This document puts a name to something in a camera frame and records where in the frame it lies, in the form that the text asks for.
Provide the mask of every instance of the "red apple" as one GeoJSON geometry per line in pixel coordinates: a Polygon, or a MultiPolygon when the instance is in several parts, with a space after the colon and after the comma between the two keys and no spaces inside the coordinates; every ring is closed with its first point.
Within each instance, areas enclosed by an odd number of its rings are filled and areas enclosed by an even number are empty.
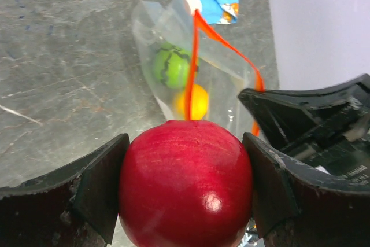
{"type": "Polygon", "coordinates": [[[121,224],[138,247],[237,246],[252,187],[249,157],[231,133],[209,121],[168,121],[127,151],[121,224]]]}

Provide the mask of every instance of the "transparent bag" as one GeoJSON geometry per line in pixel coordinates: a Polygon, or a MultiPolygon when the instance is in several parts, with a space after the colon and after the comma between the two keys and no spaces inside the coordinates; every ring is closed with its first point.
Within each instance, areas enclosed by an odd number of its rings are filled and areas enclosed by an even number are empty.
{"type": "Polygon", "coordinates": [[[209,120],[241,138],[253,119],[236,96],[254,85],[263,90],[262,78],[188,3],[173,0],[164,8],[140,1],[134,8],[143,74],[167,120],[209,120]]]}

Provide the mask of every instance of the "green ball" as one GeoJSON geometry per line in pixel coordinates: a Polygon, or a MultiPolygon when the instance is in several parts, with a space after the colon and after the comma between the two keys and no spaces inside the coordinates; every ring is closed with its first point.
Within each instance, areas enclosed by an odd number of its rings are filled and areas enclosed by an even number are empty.
{"type": "Polygon", "coordinates": [[[169,88],[184,88],[189,76],[190,60],[190,52],[171,43],[164,43],[157,50],[154,58],[154,76],[159,82],[169,88]]]}

